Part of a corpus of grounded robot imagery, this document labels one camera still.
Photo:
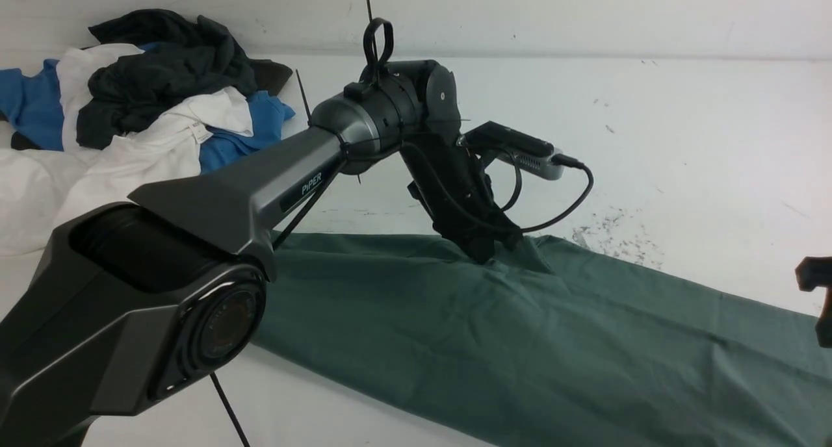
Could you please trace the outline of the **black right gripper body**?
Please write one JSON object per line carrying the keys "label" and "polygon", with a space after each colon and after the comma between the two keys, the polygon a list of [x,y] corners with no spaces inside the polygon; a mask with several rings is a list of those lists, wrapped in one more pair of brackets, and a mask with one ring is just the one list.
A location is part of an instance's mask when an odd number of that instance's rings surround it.
{"label": "black right gripper body", "polygon": [[802,291],[825,289],[820,316],[815,323],[815,336],[821,348],[831,348],[831,257],[805,257],[794,274]]}

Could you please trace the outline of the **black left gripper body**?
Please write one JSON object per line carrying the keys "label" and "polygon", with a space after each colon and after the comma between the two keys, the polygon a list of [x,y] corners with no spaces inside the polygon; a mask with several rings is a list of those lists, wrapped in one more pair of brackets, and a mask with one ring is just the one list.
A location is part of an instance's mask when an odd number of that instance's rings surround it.
{"label": "black left gripper body", "polygon": [[399,151],[413,181],[408,192],[433,222],[434,231],[476,263],[514,251],[523,234],[496,204],[481,160],[436,136],[414,137]]}

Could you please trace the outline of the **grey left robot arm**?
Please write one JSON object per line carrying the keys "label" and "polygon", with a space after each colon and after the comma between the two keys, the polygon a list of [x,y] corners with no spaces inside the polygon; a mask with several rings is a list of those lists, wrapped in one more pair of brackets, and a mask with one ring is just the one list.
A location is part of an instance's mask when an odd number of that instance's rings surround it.
{"label": "grey left robot arm", "polygon": [[359,82],[318,104],[306,130],[53,231],[2,320],[3,446],[79,446],[95,418],[139,415],[228,364],[261,322],[274,249],[341,173],[399,153],[443,238],[478,262],[515,246],[522,231],[460,143],[454,74],[390,62],[383,18],[363,50]]}

